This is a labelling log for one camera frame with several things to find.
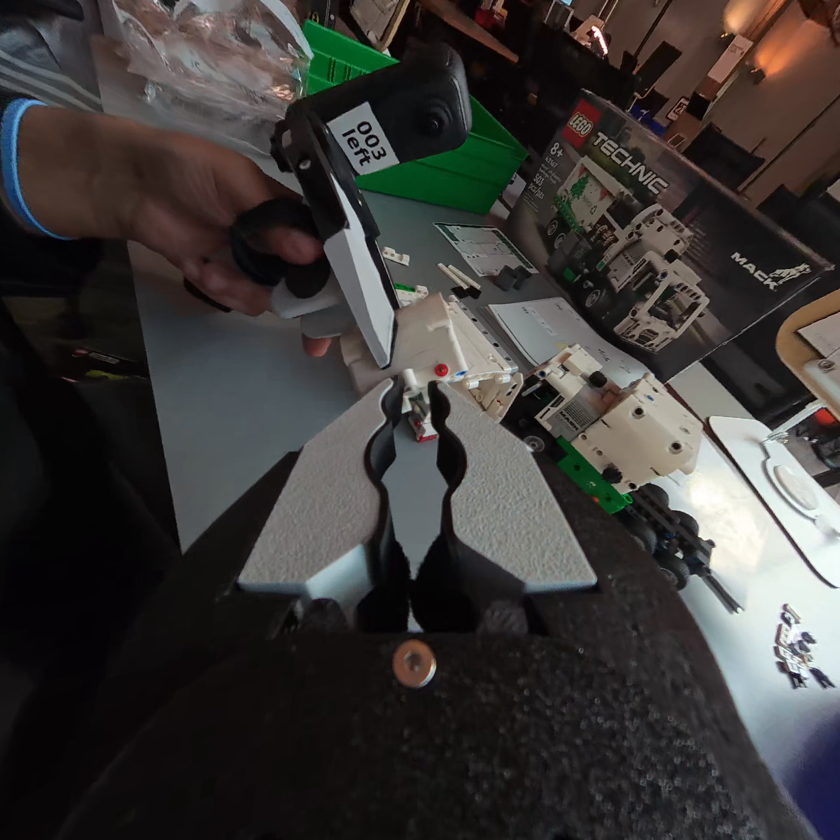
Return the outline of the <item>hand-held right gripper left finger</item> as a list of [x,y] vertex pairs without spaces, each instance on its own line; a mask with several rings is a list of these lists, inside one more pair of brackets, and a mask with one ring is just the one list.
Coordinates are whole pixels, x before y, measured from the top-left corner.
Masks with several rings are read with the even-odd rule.
[[240,589],[367,596],[402,585],[407,562],[383,481],[396,460],[402,404],[403,381],[387,378],[300,449]]

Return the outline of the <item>clear plastic bags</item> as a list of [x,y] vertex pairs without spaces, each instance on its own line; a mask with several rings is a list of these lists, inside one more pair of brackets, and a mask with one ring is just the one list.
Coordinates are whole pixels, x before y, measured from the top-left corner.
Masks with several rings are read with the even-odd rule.
[[308,93],[314,54],[280,1],[115,1],[128,71],[154,121],[245,154],[268,155]]

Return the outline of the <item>person's left hand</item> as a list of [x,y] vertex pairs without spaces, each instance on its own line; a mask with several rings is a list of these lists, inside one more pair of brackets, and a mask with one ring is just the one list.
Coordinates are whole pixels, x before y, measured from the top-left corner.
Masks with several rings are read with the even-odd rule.
[[257,317],[270,291],[222,259],[236,218],[298,194],[233,150],[104,114],[33,106],[17,133],[30,216],[64,238],[136,242],[215,302]]

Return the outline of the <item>white instruction booklet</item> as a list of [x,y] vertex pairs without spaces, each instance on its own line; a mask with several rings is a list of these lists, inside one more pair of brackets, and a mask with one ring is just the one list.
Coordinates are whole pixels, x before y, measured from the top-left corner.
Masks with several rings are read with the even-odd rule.
[[531,367],[579,344],[619,385],[627,385],[648,372],[645,365],[603,339],[561,297],[490,304],[485,312]]

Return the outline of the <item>white black lego axle pieces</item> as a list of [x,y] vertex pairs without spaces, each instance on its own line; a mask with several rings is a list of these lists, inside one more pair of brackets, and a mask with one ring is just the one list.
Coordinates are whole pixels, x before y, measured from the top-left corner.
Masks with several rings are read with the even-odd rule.
[[465,297],[478,299],[480,297],[482,289],[477,280],[471,279],[456,266],[446,265],[439,262],[437,263],[437,268],[455,284],[454,294],[456,294],[459,299]]

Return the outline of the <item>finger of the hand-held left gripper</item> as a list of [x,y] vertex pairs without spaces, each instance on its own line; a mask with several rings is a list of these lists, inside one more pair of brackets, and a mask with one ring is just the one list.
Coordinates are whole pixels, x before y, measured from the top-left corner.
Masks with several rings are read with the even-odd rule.
[[381,272],[382,258],[374,258],[364,226],[336,175],[331,185],[346,218],[341,230],[324,240],[324,252],[374,362],[379,369],[392,363],[396,338],[396,304],[389,277]]

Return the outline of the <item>dark package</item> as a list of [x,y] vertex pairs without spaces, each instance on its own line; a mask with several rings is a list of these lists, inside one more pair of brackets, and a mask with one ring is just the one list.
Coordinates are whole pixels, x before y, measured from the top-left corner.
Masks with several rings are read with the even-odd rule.
[[81,345],[70,351],[70,367],[77,379],[120,381],[150,379],[145,362]]

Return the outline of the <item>small white red lego piece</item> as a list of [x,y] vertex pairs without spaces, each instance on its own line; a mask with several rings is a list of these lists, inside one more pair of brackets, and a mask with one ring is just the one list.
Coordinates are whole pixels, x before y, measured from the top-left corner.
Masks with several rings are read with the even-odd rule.
[[412,368],[401,372],[403,380],[402,412],[419,443],[435,440],[438,433],[433,425],[427,381]]

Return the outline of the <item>white paper sign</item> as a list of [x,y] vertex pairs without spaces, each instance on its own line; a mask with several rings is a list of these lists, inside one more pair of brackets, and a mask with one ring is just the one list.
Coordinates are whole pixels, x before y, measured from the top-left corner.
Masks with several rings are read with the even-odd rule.
[[723,84],[738,67],[739,62],[749,53],[752,46],[753,42],[750,39],[739,34],[731,34],[725,51],[709,69],[707,78],[716,84]]

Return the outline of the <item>white lego truck cab chassis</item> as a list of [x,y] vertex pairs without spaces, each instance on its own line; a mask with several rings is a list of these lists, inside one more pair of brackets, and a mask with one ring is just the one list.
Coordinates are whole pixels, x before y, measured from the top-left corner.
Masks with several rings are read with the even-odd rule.
[[503,424],[617,517],[677,590],[695,576],[730,614],[742,611],[711,570],[715,543],[654,483],[694,470],[702,431],[652,374],[620,386],[572,344],[530,371]]

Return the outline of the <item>pile of small dark lego pieces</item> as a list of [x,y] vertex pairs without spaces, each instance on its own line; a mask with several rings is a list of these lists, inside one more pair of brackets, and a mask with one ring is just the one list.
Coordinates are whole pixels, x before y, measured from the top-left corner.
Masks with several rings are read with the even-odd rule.
[[781,605],[779,619],[772,651],[775,666],[790,688],[802,690],[815,684],[822,690],[837,689],[837,684],[817,662],[816,638],[790,603]]

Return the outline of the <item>white flat tray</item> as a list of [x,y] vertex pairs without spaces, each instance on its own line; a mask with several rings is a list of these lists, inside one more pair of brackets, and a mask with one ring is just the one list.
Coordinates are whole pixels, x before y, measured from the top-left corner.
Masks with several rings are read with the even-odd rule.
[[778,522],[812,572],[839,586],[839,506],[763,424],[712,416],[708,425],[727,456]]

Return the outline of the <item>white lego block assembly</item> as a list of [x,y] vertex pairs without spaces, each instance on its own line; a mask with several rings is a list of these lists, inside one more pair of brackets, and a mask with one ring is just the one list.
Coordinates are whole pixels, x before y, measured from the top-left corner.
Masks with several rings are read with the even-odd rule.
[[459,382],[468,370],[450,306],[438,293],[395,312],[392,361],[385,368],[377,365],[358,328],[341,337],[340,350],[358,396],[394,377],[414,396],[426,393],[429,382]]

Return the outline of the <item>person's left forearm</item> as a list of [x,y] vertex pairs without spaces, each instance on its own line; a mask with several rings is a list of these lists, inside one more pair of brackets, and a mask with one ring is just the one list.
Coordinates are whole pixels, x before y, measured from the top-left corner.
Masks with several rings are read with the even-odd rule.
[[87,110],[88,90],[60,68],[36,26],[2,18],[1,25],[2,215],[31,235],[70,242],[44,227],[32,214],[19,178],[18,139],[24,116],[35,107]]

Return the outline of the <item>green plastic bin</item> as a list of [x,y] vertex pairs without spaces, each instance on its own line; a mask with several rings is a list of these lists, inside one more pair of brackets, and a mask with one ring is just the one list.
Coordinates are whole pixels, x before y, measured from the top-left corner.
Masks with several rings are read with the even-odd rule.
[[[308,71],[310,94],[398,63],[396,58],[311,20],[305,21],[302,32],[313,53]],[[488,214],[528,153],[475,98],[470,103],[472,129],[461,147],[359,175],[355,179],[358,188]]]

